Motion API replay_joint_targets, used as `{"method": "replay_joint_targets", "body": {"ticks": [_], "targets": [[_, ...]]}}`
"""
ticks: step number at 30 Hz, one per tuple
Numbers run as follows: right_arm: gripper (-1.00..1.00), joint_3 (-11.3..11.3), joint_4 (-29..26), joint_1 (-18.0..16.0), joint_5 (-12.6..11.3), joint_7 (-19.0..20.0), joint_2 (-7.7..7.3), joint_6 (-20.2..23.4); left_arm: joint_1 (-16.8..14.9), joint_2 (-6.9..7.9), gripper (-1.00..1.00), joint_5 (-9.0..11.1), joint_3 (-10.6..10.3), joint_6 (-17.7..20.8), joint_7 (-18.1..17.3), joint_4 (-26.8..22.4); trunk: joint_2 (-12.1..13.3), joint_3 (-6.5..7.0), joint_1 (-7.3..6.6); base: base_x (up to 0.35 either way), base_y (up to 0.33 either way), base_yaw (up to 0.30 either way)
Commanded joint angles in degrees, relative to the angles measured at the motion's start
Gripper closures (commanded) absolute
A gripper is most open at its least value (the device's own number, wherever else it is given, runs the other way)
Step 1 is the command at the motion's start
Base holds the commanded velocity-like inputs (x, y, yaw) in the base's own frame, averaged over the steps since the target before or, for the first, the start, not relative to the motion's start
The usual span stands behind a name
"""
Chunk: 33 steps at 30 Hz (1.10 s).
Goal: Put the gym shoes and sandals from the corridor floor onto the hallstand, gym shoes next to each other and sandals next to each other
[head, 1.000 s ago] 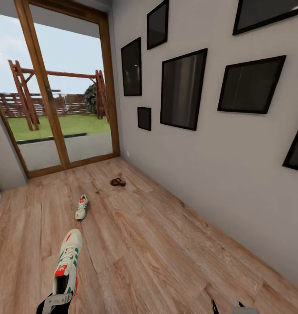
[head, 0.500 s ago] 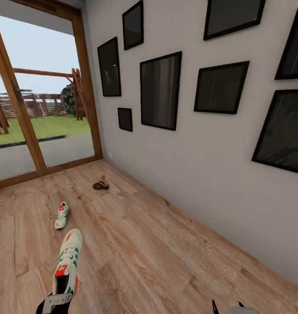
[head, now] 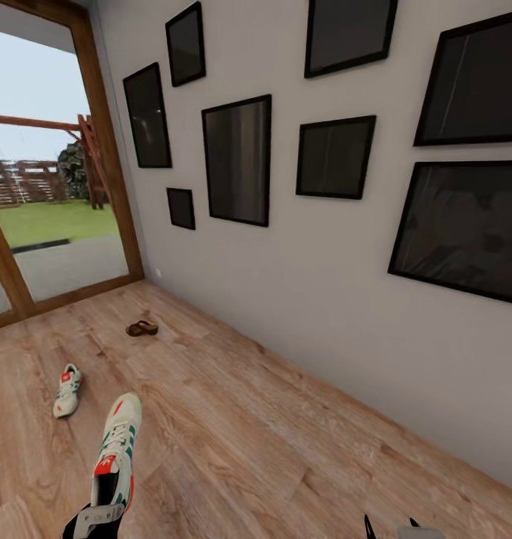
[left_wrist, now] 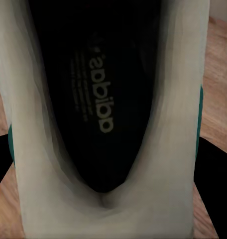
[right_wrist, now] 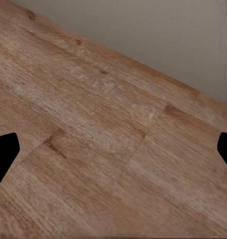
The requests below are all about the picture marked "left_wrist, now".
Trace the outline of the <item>gym shoe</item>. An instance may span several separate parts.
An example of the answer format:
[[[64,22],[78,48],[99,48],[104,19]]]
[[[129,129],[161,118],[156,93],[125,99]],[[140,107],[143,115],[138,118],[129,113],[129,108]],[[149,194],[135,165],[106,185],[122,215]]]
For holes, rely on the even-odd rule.
[[[0,94],[26,239],[192,239],[210,0],[0,0]]]

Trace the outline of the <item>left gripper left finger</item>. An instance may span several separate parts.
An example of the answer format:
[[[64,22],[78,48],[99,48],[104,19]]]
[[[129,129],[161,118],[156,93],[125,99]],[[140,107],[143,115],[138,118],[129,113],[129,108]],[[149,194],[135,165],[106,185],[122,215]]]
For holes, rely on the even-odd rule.
[[[0,182],[13,163],[9,150],[8,134],[0,136]]]

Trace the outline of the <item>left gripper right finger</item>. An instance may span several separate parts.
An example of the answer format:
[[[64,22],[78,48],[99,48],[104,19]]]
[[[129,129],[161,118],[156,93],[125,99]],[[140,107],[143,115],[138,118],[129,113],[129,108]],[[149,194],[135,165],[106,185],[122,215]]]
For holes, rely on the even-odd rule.
[[[202,137],[193,181],[219,239],[227,239],[227,153]]]

